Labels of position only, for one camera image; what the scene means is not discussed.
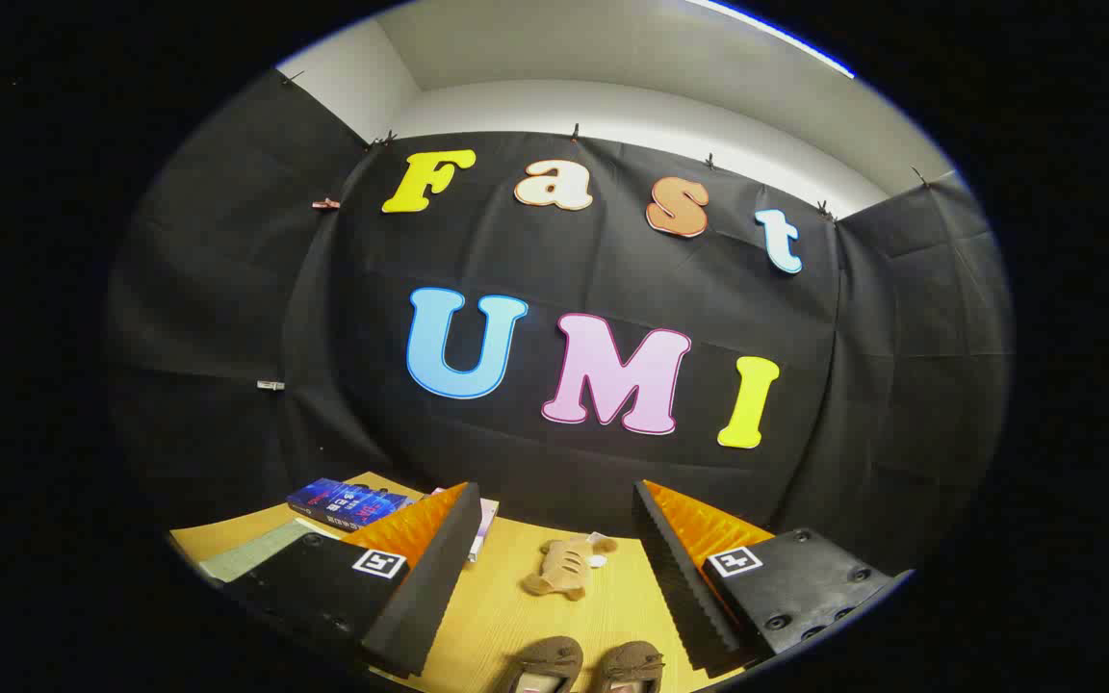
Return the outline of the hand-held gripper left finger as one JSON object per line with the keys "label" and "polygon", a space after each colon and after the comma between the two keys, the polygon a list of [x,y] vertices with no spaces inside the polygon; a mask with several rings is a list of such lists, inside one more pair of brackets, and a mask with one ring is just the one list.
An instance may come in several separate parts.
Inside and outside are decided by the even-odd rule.
{"label": "hand-held gripper left finger", "polygon": [[223,591],[321,655],[417,676],[480,518],[462,482],[344,538],[302,532]]}

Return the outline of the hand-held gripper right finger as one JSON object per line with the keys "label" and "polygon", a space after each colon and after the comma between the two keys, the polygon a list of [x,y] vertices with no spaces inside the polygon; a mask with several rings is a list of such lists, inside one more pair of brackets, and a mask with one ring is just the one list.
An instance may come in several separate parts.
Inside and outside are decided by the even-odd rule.
{"label": "hand-held gripper right finger", "polygon": [[692,667],[769,667],[849,626],[910,579],[814,529],[769,532],[648,479],[635,531]]}

